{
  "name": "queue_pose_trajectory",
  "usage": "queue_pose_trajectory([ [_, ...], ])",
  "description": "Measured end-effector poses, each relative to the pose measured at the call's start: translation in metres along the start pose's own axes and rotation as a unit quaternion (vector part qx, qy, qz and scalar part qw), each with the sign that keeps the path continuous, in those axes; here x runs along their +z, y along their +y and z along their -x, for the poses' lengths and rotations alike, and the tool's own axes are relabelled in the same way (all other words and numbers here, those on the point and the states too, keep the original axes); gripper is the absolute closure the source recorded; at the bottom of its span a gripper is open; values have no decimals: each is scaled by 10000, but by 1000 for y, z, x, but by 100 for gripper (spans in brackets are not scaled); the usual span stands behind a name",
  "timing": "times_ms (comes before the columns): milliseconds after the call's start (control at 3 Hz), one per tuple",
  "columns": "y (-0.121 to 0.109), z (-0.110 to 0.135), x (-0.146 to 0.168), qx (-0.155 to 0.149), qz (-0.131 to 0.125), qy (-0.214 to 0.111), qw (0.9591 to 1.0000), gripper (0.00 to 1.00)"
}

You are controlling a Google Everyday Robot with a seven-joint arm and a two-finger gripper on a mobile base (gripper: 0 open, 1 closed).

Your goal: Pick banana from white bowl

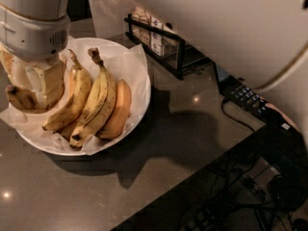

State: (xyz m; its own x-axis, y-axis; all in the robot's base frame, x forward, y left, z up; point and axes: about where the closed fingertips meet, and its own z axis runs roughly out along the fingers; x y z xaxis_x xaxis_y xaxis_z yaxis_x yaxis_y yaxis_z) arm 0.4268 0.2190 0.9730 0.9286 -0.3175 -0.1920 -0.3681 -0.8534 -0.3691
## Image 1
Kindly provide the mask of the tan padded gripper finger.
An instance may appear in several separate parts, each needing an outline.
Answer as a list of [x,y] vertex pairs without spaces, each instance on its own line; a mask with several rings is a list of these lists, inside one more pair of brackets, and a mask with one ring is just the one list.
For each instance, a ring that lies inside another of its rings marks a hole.
[[65,64],[59,58],[32,62],[25,66],[26,75],[40,108],[50,109],[64,93]]
[[26,75],[24,62],[12,55],[2,44],[0,44],[0,62],[13,85],[26,90],[32,88]]

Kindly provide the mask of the person's left hand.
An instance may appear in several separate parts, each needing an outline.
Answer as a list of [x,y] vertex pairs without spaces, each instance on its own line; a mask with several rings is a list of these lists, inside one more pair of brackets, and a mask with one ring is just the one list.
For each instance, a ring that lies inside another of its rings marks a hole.
[[276,106],[274,106],[274,105],[271,104],[271,103],[267,103],[267,104],[266,104],[266,107],[268,107],[268,108],[270,108],[270,109],[273,109],[273,110],[277,111],[279,114],[282,115],[282,117],[286,120],[286,122],[287,122],[288,124],[290,124],[292,127],[294,127],[294,128],[297,130],[297,132],[300,132],[300,130],[299,130],[299,128],[297,127],[297,125],[296,125],[286,114],[284,114],[281,110],[279,110]]

